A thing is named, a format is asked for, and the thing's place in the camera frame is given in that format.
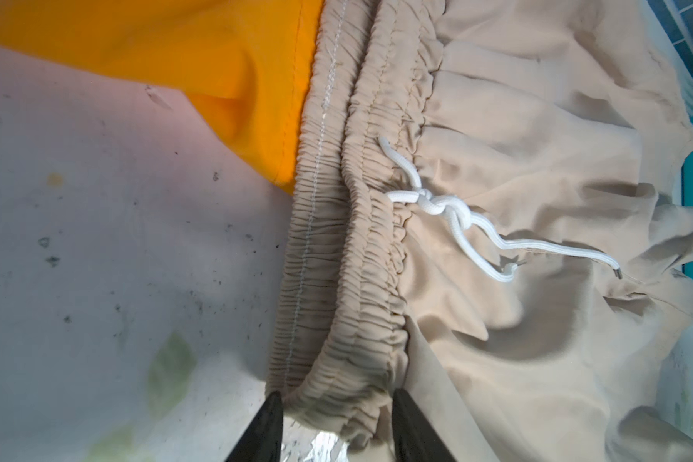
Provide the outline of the beige shorts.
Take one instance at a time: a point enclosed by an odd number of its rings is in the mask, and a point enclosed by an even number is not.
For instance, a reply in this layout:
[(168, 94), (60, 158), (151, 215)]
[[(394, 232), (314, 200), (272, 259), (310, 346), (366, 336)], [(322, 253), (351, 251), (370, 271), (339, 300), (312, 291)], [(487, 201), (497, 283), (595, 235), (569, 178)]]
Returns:
[(392, 461), (693, 461), (654, 405), (693, 323), (693, 150), (637, 1), (328, 1), (266, 390)]

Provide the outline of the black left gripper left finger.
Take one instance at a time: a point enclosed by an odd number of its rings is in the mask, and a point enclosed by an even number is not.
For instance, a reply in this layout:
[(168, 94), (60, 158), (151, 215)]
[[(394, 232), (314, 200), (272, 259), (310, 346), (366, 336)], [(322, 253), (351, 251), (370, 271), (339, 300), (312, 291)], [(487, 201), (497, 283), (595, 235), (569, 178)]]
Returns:
[(282, 449), (284, 405), (279, 392), (266, 398), (226, 462), (279, 462)]

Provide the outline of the orange shorts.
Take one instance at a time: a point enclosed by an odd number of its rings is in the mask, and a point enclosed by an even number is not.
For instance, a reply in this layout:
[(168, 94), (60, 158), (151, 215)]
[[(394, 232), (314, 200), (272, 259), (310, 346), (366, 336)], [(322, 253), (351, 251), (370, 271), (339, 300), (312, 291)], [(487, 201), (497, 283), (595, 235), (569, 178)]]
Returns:
[(0, 46), (180, 90), (221, 142), (285, 192), (319, 1), (0, 1)]

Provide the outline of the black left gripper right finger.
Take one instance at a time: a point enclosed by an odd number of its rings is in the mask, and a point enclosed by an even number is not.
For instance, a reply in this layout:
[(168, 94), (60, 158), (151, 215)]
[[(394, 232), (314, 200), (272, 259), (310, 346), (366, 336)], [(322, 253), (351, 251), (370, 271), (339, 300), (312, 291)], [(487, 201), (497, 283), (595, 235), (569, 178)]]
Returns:
[(398, 462), (456, 462), (418, 404), (404, 389), (394, 392), (392, 417)]

